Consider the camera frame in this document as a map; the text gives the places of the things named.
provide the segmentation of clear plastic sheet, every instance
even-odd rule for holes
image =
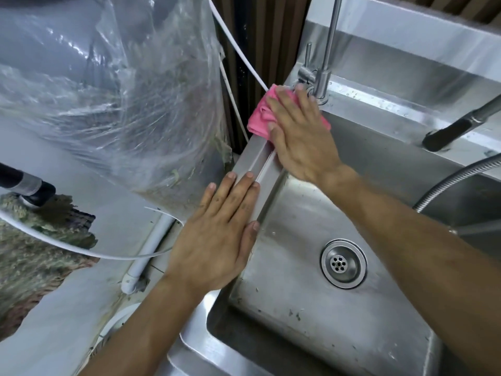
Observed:
[[[15,21],[42,48],[66,42],[86,64],[79,79],[1,64],[0,55],[0,113],[183,221],[231,160],[208,0],[105,0],[100,8],[85,50],[64,29],[54,32],[46,13]]]

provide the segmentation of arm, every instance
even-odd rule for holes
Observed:
[[[216,192],[211,183],[186,223],[169,267],[125,325],[81,376],[150,376],[205,294],[222,289],[246,266],[259,224],[247,224],[259,193],[251,173],[233,189],[229,173]]]
[[[350,218],[440,338],[481,374],[501,374],[501,267],[432,219],[372,188],[342,164],[316,100],[296,89],[268,100],[284,167],[314,183]]]

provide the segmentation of pink cloth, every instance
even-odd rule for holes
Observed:
[[[299,99],[297,98],[297,95],[290,90],[287,90],[287,93],[292,98],[294,103],[299,105]],[[249,132],[257,134],[258,136],[264,137],[267,140],[269,140],[270,133],[268,132],[268,124],[276,123],[277,119],[275,118],[270,107],[268,107],[268,103],[266,102],[266,97],[278,99],[277,85],[275,84],[272,85],[270,90],[258,103],[258,107],[255,109],[254,113],[249,119],[249,123],[247,124],[247,129],[249,130]],[[324,117],[322,117],[322,123],[327,129],[329,130],[331,129],[331,125]]]

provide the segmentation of flexible metal hose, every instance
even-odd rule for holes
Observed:
[[[437,196],[442,194],[448,188],[454,186],[456,183],[470,178],[476,174],[483,173],[487,170],[494,169],[501,166],[501,154],[497,154],[490,158],[485,158],[479,162],[464,167],[456,171],[453,175],[447,177],[442,182],[438,183],[435,187],[430,189],[413,207],[418,213],[421,213],[426,206],[428,206]]]

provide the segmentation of sink drain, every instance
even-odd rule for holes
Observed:
[[[341,289],[357,287],[367,273],[367,261],[360,248],[343,239],[327,244],[322,251],[320,264],[330,283]]]

